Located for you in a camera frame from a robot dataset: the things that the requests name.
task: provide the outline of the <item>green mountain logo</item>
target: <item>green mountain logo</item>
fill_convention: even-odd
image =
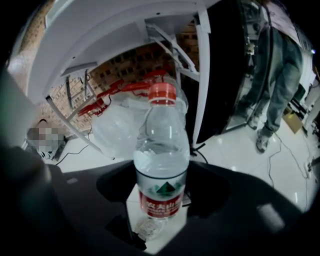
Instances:
[[[160,187],[156,193],[157,194],[167,194],[167,193],[172,193],[176,191],[176,189],[169,183],[169,182],[166,182],[162,185],[162,187]]]

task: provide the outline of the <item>floor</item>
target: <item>floor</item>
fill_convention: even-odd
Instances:
[[[263,126],[262,122],[265,119],[266,117],[261,118],[259,128]],[[308,159],[320,156],[318,144],[314,137],[309,136],[309,138],[306,138],[302,130],[293,134],[283,120],[277,135],[292,151],[298,165],[290,150],[284,144],[281,145],[276,135],[270,139],[267,151],[264,154],[260,154],[255,146],[257,133],[248,126],[211,137],[205,142],[205,146],[200,149],[200,152],[211,165],[256,176],[270,185],[272,181],[268,175],[270,168],[269,158],[279,152],[270,159],[270,176],[273,179],[274,188],[296,204],[302,211],[305,211],[312,204],[313,198],[318,191],[318,184],[314,175],[309,179],[305,179],[307,174],[304,164]],[[69,141],[60,159],[68,152],[79,152],[85,146],[85,143],[80,139]],[[68,155],[59,164],[59,167],[62,172],[73,172],[110,165],[122,160],[108,159],[96,153],[94,149],[87,147],[78,155]],[[131,227],[134,231],[137,224],[144,218],[144,214],[140,209],[137,186],[132,190],[131,195],[127,199],[127,208]],[[165,226],[160,236],[146,243],[146,251],[151,254],[158,252],[179,232],[186,223],[186,220],[187,208],[182,208],[178,215]]]

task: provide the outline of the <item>leg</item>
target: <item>leg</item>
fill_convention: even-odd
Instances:
[[[291,39],[286,39],[285,64],[276,80],[274,92],[267,111],[267,121],[261,134],[270,138],[278,131],[282,115],[297,92],[303,71],[301,50]]]
[[[274,81],[279,76],[284,63],[284,55],[283,55],[283,36],[280,34],[278,30],[275,28],[272,29],[272,37],[273,37],[273,51],[272,51],[272,59],[271,66],[269,71],[269,77],[265,83],[264,91],[261,97],[261,100],[258,102],[251,119],[248,124],[252,129],[257,129],[258,122],[260,116],[271,99],[272,93],[274,91]]]
[[[261,90],[264,86],[269,59],[269,38],[269,30],[266,29],[263,32],[261,32],[258,41],[256,68],[254,71],[252,85],[247,95],[243,96],[238,104],[239,108],[241,109],[245,110],[254,105],[257,102]]]

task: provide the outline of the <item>plastic bottle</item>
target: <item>plastic bottle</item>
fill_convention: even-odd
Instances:
[[[181,207],[190,147],[175,108],[176,89],[160,82],[148,93],[151,109],[133,154],[141,209],[153,218],[174,216]]]

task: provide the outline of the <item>cardboard box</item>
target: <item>cardboard box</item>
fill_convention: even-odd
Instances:
[[[296,134],[302,128],[302,126],[304,126],[300,118],[295,113],[287,113],[282,118],[294,134]]]

